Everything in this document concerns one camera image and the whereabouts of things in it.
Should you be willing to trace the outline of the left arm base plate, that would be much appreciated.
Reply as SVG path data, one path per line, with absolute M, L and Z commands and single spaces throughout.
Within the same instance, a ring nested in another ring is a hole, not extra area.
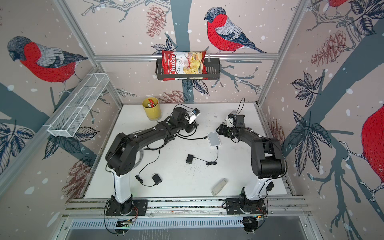
M 119 203 L 115 198 L 111 197 L 108 200 L 105 215 L 108 217 L 145 216 L 148 202 L 148 200 L 129 198 L 124 203 Z

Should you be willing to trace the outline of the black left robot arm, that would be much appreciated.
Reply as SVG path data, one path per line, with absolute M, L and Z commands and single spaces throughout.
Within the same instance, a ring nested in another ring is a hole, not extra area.
M 199 114 L 197 108 L 177 105 L 170 116 L 154 127 L 129 135 L 120 133 L 115 137 L 106 154 L 106 161 L 114 177 L 114 201 L 119 206 L 132 204 L 130 171 L 136 164 L 137 152 L 160 140 L 166 145 L 180 131 L 192 132 L 198 126 L 196 118 Z

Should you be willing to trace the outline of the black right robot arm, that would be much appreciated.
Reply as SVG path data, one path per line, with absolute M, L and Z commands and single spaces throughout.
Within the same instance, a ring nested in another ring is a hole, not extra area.
M 251 148 L 251 169 L 257 177 L 240 194 L 244 202 L 265 199 L 274 187 L 273 180 L 287 171 L 285 157 L 280 152 L 279 141 L 264 137 L 245 124 L 245 115 L 229 114 L 217 128 L 216 133 L 235 143 L 245 143 Z

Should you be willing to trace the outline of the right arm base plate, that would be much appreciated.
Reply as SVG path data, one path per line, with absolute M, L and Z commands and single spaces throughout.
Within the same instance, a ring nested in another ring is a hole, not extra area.
M 263 200 L 249 201 L 239 198 L 225 199 L 222 208 L 228 215 L 261 215 L 267 214 L 267 207 Z

